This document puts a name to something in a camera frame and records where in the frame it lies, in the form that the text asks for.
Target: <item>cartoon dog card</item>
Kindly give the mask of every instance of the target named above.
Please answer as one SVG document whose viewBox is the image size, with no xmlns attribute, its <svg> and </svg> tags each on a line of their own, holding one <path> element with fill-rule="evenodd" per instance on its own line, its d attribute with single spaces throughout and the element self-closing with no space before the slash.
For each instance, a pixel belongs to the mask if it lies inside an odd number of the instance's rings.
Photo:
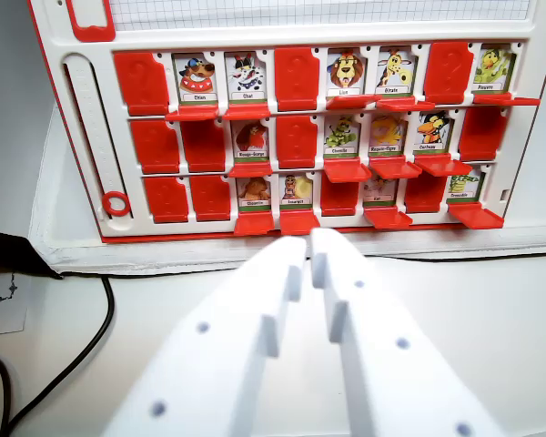
<svg viewBox="0 0 546 437">
<path fill-rule="evenodd" d="M 271 187 L 264 178 L 238 178 L 237 193 L 239 211 L 271 210 Z"/>
<path fill-rule="evenodd" d="M 239 120 L 230 123 L 235 162 L 267 161 L 269 159 L 268 130 L 259 120 Z"/>
<path fill-rule="evenodd" d="M 328 97 L 364 94 L 366 58 L 353 48 L 328 51 Z"/>
<path fill-rule="evenodd" d="M 313 206 L 313 180 L 305 173 L 279 175 L 281 209 L 308 209 Z"/>
<path fill-rule="evenodd" d="M 364 207 L 391 207 L 396 204 L 398 181 L 396 179 L 383 179 L 379 175 L 364 182 Z"/>
<path fill-rule="evenodd" d="M 407 122 L 395 115 L 376 115 L 370 123 L 369 155 L 395 157 L 402 155 L 407 135 Z"/>
<path fill-rule="evenodd" d="M 480 168 L 473 168 L 469 175 L 451 176 L 447 203 L 477 202 L 484 176 Z"/>
<path fill-rule="evenodd" d="M 265 63 L 256 52 L 226 53 L 225 65 L 230 103 L 267 102 Z"/>
<path fill-rule="evenodd" d="M 217 103 L 215 65 L 202 54 L 172 55 L 180 105 Z"/>
<path fill-rule="evenodd" d="M 327 116 L 324 131 L 324 158 L 358 156 L 360 124 L 352 116 Z"/>
<path fill-rule="evenodd" d="M 421 112 L 419 120 L 413 153 L 424 155 L 447 152 L 453 124 L 447 111 Z"/>
<path fill-rule="evenodd" d="M 475 69 L 473 94 L 494 94 L 508 91 L 516 56 L 509 47 L 481 46 L 478 66 Z"/>
<path fill-rule="evenodd" d="M 379 51 L 376 94 L 387 97 L 412 95 L 417 57 L 410 47 L 382 47 Z"/>
</svg>

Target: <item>white surface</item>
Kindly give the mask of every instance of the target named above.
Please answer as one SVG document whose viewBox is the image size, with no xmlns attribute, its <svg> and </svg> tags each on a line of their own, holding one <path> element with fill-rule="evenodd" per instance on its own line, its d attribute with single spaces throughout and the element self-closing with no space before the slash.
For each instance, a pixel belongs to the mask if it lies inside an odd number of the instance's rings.
<svg viewBox="0 0 546 437">
<path fill-rule="evenodd" d="M 546 258 L 375 262 L 386 278 L 398 279 L 396 294 L 410 314 L 509 435 L 546 431 Z M 15 435 L 99 435 L 168 333 L 229 275 L 112 279 L 111 335 Z M 15 411 L 83 349 L 106 313 L 99 279 L 33 284 L 25 330 L 0 335 Z M 280 359 L 266 364 L 254 434 L 347 434 L 340 375 L 322 293 L 306 287 L 288 309 Z"/>
<path fill-rule="evenodd" d="M 1 1 L 0 232 L 5 234 L 28 236 L 54 101 L 28 8 Z"/>
<path fill-rule="evenodd" d="M 393 294 L 380 259 L 365 259 L 333 229 L 314 229 L 311 244 L 352 435 L 506 435 Z"/>
<path fill-rule="evenodd" d="M 523 20 L 528 1 L 111 0 L 117 30 L 412 20 Z"/>
</svg>

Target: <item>cartoon bird card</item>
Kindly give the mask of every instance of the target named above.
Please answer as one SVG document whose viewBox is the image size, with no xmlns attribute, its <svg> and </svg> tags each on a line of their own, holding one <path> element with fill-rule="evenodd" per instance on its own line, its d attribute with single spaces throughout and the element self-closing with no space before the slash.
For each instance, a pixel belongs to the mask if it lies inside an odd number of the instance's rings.
<svg viewBox="0 0 546 437">
<path fill-rule="evenodd" d="M 412 96 L 417 57 L 410 47 L 382 47 L 376 77 L 376 94 L 385 97 Z"/>
<path fill-rule="evenodd" d="M 325 119 L 324 158 L 358 156 L 360 124 L 353 116 L 327 116 Z"/>
<path fill-rule="evenodd" d="M 267 102 L 265 63 L 256 52 L 225 53 L 225 65 L 230 103 Z"/>
<path fill-rule="evenodd" d="M 447 203 L 477 202 L 485 173 L 480 168 L 473 168 L 469 175 L 452 176 L 447 192 Z"/>
<path fill-rule="evenodd" d="M 235 162 L 268 161 L 268 130 L 259 120 L 230 123 Z"/>
<path fill-rule="evenodd" d="M 370 123 L 369 156 L 395 157 L 402 155 L 407 122 L 393 114 L 376 115 Z"/>
<path fill-rule="evenodd" d="M 264 178 L 238 178 L 237 198 L 239 211 L 271 210 L 271 186 Z"/>
<path fill-rule="evenodd" d="M 214 64 L 201 53 L 174 54 L 172 62 L 180 105 L 214 105 L 218 102 Z"/>
<path fill-rule="evenodd" d="M 305 173 L 279 175 L 279 208 L 309 209 L 313 207 L 313 180 Z"/>
<path fill-rule="evenodd" d="M 516 55 L 509 46 L 481 46 L 471 92 L 500 94 L 508 91 Z"/>
<path fill-rule="evenodd" d="M 447 111 L 421 112 L 415 133 L 413 153 L 446 153 L 449 149 L 453 119 Z"/>
<path fill-rule="evenodd" d="M 397 201 L 397 188 L 399 182 L 396 179 L 383 179 L 374 174 L 372 178 L 364 182 L 363 203 L 364 207 L 391 207 Z"/>
<path fill-rule="evenodd" d="M 364 94 L 366 57 L 356 48 L 335 48 L 328 51 L 326 87 L 328 97 Z"/>
</svg>

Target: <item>cartoon chameleon card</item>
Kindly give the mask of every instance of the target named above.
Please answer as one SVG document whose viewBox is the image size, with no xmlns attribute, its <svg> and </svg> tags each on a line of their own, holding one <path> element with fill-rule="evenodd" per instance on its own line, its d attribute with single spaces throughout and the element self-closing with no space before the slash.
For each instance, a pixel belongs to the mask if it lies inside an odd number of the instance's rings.
<svg viewBox="0 0 546 437">
<path fill-rule="evenodd" d="M 366 57 L 356 48 L 332 48 L 328 51 L 328 97 L 364 94 Z"/>
<path fill-rule="evenodd" d="M 225 65 L 230 103 L 267 102 L 265 63 L 256 52 L 225 53 Z"/>
<path fill-rule="evenodd" d="M 180 105 L 214 105 L 217 103 L 217 80 L 215 65 L 208 62 L 201 53 L 174 54 Z"/>
<path fill-rule="evenodd" d="M 313 207 L 313 180 L 306 173 L 279 175 L 279 208 L 309 209 Z"/>
<path fill-rule="evenodd" d="M 264 178 L 237 178 L 238 210 L 271 210 L 271 187 Z"/>
<path fill-rule="evenodd" d="M 385 97 L 412 96 L 417 57 L 410 47 L 382 47 L 376 78 L 376 94 Z"/>
<path fill-rule="evenodd" d="M 268 129 L 259 120 L 230 123 L 235 162 L 268 161 Z"/>
<path fill-rule="evenodd" d="M 370 123 L 369 156 L 395 157 L 402 155 L 407 122 L 399 116 L 375 115 Z"/>
<path fill-rule="evenodd" d="M 324 158 L 358 156 L 360 124 L 353 116 L 327 116 L 325 119 Z"/>
</svg>

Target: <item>cartoon giraffe card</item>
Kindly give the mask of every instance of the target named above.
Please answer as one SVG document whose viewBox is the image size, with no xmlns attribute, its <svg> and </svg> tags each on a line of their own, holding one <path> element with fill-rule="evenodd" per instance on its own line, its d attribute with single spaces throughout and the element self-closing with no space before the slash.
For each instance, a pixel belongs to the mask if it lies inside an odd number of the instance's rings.
<svg viewBox="0 0 546 437">
<path fill-rule="evenodd" d="M 180 105 L 214 105 L 218 102 L 214 64 L 201 53 L 174 54 L 172 61 Z"/>
<path fill-rule="evenodd" d="M 381 47 L 376 78 L 376 94 L 385 97 L 412 96 L 417 57 L 410 47 Z"/>
</svg>

